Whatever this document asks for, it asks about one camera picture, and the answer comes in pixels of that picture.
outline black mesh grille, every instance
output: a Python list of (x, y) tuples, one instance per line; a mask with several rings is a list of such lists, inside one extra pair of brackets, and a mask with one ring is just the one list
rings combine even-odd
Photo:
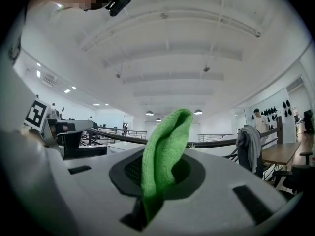
[(129, 163), (125, 167), (125, 174), (136, 185), (141, 186), (142, 157), (139, 157), (132, 163)]

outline black camera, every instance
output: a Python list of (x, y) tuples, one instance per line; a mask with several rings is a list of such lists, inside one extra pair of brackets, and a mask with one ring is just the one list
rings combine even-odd
[(109, 10), (109, 15), (115, 17), (124, 9), (131, 0), (112, 0), (105, 9)]

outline floor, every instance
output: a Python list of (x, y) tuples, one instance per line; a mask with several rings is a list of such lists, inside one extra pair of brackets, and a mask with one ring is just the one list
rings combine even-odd
[[(298, 148), (298, 150), (296, 151), (294, 157), (293, 157), (293, 164), (305, 164), (305, 157), (304, 156), (300, 156), (300, 153), (302, 152), (306, 152), (306, 151), (312, 151), (313, 148), (313, 143), (314, 143), (314, 135), (302, 135), (299, 134), (297, 137), (297, 141), (301, 142), (300, 147)], [(288, 165), (288, 171), (291, 170), (291, 163), (289, 163)], [(283, 181), (285, 180), (285, 178), (281, 178), (278, 186), (277, 186), (277, 190), (282, 190), (282, 191), (288, 191), (291, 192), (290, 189), (285, 188), (283, 186)]]

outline man in white shirt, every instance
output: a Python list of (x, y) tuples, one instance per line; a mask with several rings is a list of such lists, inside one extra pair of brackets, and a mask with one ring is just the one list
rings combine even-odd
[[(260, 110), (256, 108), (254, 110), (254, 114), (256, 115), (256, 129), (262, 134), (269, 130), (269, 121), (266, 116), (262, 116), (260, 114)], [(261, 138), (261, 145), (266, 143), (266, 139), (268, 136)]]

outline green microfiber cloth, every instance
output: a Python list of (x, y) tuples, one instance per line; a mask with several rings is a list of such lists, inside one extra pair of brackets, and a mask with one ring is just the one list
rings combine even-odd
[(192, 112), (179, 109), (152, 133), (142, 158), (141, 187), (149, 223), (163, 205), (163, 191), (176, 184), (173, 166), (181, 159), (189, 138)]

